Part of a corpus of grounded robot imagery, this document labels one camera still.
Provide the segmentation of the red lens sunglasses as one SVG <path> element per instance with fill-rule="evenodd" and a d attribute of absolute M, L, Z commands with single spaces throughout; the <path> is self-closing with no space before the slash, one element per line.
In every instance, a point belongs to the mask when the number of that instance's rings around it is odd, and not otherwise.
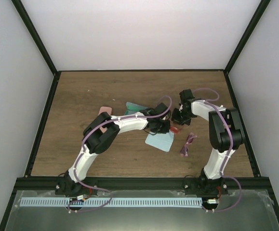
<path fill-rule="evenodd" d="M 170 127 L 170 131 L 174 134 L 179 134 L 180 133 L 180 129 L 174 126 Z"/>

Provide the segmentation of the light blue cleaning cloth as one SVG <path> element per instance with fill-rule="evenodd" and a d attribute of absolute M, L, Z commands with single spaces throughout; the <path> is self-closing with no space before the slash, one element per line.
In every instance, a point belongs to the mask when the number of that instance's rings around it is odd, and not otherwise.
<path fill-rule="evenodd" d="M 169 152 L 174 140 L 174 133 L 171 131 L 165 134 L 148 134 L 145 144 L 155 147 L 164 152 Z"/>

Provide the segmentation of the green glasses case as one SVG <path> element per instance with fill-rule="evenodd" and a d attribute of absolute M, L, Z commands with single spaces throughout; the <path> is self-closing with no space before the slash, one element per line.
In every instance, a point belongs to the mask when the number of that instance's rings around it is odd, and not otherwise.
<path fill-rule="evenodd" d="M 139 111 L 145 110 L 145 109 L 147 109 L 147 107 L 139 105 L 139 104 L 135 104 L 132 102 L 126 102 L 125 115 L 135 114 L 136 112 L 139 112 Z"/>

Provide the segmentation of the purple frame sunglasses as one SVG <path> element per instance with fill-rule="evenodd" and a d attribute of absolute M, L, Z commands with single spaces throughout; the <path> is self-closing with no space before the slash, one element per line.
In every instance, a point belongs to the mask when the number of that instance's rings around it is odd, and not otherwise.
<path fill-rule="evenodd" d="M 190 133 L 188 137 L 186 138 L 186 142 L 184 146 L 180 150 L 180 155 L 184 157 L 188 157 L 188 150 L 189 150 L 189 145 L 191 145 L 194 141 L 194 139 L 197 137 L 196 134 Z"/>

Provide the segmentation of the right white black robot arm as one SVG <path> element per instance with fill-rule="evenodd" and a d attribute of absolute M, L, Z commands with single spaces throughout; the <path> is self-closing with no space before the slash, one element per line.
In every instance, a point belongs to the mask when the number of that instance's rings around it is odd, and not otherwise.
<path fill-rule="evenodd" d="M 200 190 L 212 193 L 221 186 L 224 169 L 233 153 L 245 142 L 239 112 L 236 108 L 216 106 L 203 99 L 187 99 L 179 103 L 172 114 L 172 122 L 190 125 L 191 119 L 201 117 L 209 122 L 209 139 L 212 151 L 198 178 Z"/>

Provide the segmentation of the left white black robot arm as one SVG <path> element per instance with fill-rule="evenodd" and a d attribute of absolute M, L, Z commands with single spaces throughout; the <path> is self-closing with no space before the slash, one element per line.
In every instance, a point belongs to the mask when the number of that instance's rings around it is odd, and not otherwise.
<path fill-rule="evenodd" d="M 170 129 L 170 106 L 159 103 L 130 115 L 113 116 L 103 112 L 84 130 L 81 150 L 74 164 L 66 172 L 66 188 L 72 194 L 83 190 L 83 181 L 96 157 L 105 152 L 122 133 L 150 129 L 154 133 L 167 133 Z"/>

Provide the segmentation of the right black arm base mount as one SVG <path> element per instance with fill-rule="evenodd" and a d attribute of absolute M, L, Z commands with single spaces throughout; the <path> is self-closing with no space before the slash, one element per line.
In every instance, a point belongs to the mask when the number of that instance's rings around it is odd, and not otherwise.
<path fill-rule="evenodd" d="M 183 178 L 182 187 L 190 194 L 199 195 L 211 195 L 216 196 L 219 193 L 221 195 L 227 194 L 227 188 L 223 187 L 223 178 L 216 180 L 209 180 L 204 176 L 195 177 L 192 175 L 186 175 Z"/>

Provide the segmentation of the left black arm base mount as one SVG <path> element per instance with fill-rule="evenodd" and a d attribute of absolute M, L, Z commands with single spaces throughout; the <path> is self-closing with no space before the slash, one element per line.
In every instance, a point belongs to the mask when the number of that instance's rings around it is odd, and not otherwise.
<path fill-rule="evenodd" d="M 96 195 L 97 190 L 87 188 L 80 183 L 75 183 L 68 171 L 58 175 L 55 194 L 64 196 Z"/>

